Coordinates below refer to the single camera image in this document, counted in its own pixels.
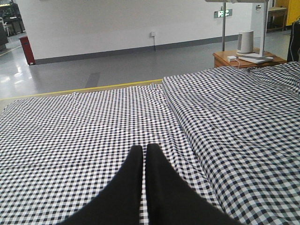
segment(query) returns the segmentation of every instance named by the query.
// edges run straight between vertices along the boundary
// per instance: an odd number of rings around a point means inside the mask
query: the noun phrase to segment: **wooden nightstand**
[[[244,60],[237,59],[240,62],[240,68],[248,68],[248,67],[266,67],[266,66],[274,66],[282,63],[286,63],[286,60],[270,53],[265,52],[266,56],[271,56],[274,58],[273,61],[264,62],[264,63],[252,63]],[[224,51],[224,52],[215,52],[213,53],[215,57],[215,68],[221,66],[231,66],[231,67],[239,67],[239,63],[237,61],[227,62],[227,56],[236,56],[236,50]]]

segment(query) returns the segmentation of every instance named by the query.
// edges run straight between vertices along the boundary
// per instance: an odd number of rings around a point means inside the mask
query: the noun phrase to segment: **mattress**
[[[224,212],[300,224],[300,63],[166,77],[164,92]]]
[[[175,171],[219,207],[161,85],[15,101],[0,116],[0,224],[56,224],[90,202],[132,145],[158,143]],[[141,224],[148,223],[145,179]]]

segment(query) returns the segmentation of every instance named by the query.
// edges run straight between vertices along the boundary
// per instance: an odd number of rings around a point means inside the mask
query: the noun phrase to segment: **white speaker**
[[[238,39],[237,53],[252,53],[253,52],[253,30],[240,31]]]

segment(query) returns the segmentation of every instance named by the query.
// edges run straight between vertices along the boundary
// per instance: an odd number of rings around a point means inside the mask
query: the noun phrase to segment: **lamp base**
[[[252,53],[252,54],[242,55],[241,57],[239,57],[239,59],[252,62],[252,63],[263,63],[263,62],[272,61],[274,58],[261,56],[260,54],[257,53]]]

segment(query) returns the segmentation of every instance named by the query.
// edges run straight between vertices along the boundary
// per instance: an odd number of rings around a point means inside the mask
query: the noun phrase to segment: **green exit sign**
[[[233,10],[232,9],[227,9],[226,13],[225,13],[225,16],[232,16],[232,15],[233,15]],[[223,16],[224,16],[224,10],[216,11],[214,13],[215,18],[221,18]]]

